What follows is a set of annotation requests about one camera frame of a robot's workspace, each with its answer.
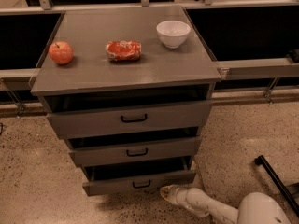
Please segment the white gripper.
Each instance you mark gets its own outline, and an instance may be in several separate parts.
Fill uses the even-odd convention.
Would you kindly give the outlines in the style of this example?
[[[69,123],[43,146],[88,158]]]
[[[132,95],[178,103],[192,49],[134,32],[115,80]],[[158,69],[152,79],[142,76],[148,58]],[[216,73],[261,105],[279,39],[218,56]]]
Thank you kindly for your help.
[[[198,217],[207,217],[214,211],[212,199],[200,189],[169,185],[160,188],[160,195],[169,203],[181,206]]]

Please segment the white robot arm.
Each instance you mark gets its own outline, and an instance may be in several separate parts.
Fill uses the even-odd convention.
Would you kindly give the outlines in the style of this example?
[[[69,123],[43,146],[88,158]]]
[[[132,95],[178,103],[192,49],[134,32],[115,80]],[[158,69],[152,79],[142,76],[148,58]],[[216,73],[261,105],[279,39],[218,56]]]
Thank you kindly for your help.
[[[271,197],[253,192],[238,208],[221,203],[198,188],[170,185],[160,188],[161,196],[198,217],[213,216],[220,224],[291,224],[280,205]]]

